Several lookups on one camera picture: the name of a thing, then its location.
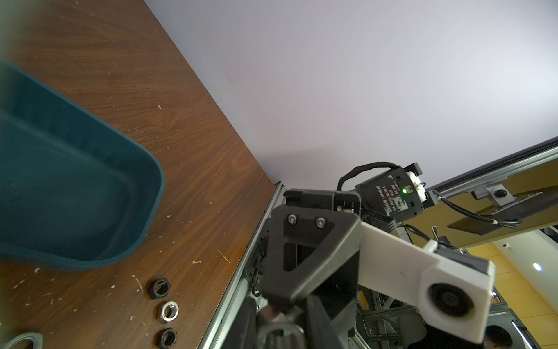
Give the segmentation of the teal plastic storage box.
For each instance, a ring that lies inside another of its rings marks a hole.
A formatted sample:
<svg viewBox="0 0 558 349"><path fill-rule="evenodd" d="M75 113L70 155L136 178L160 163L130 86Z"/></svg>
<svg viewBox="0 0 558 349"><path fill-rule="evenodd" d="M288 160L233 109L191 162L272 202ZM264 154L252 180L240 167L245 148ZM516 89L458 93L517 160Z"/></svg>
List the teal plastic storage box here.
<svg viewBox="0 0 558 349"><path fill-rule="evenodd" d="M63 271L113 265L143 243L164 193L147 149L1 62L1 258Z"/></svg>

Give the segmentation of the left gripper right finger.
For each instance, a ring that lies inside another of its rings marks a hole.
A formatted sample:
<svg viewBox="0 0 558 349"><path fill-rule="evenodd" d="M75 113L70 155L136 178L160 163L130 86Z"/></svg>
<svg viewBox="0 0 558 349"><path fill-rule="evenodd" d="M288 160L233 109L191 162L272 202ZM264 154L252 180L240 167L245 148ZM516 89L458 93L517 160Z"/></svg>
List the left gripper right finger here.
<svg viewBox="0 0 558 349"><path fill-rule="evenodd" d="M331 320L321 300L311 295L306 299L306 339L311 349L342 349Z"/></svg>

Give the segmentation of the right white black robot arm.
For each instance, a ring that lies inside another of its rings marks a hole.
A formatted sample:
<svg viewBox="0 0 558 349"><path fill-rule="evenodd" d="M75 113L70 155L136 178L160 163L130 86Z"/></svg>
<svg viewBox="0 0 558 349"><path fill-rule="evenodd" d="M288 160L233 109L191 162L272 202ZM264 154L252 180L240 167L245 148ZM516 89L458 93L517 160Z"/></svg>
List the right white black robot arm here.
<svg viewBox="0 0 558 349"><path fill-rule="evenodd" d="M314 295L335 318L357 294L361 225L390 233L424 210L418 164L374 162L343 176L336 190L291 189L266 222L261 291L279 311Z"/></svg>

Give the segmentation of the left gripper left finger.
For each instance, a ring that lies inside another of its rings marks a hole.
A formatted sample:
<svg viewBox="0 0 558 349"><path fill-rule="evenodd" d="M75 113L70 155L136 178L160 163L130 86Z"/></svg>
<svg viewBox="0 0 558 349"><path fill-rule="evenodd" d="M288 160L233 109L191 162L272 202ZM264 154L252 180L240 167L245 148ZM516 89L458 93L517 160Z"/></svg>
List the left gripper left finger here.
<svg viewBox="0 0 558 349"><path fill-rule="evenodd" d="M221 349L253 349L257 337L257 304L247 297L222 343Z"/></svg>

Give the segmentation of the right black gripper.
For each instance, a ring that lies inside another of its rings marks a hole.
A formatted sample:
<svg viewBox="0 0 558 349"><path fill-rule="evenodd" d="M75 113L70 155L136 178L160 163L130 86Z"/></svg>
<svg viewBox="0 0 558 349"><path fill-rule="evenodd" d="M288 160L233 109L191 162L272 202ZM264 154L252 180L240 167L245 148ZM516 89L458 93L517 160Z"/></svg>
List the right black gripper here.
<svg viewBox="0 0 558 349"><path fill-rule="evenodd" d="M361 199L355 192L291 189L267 219L262 294L279 311L316 296L331 321L356 312Z"/></svg>

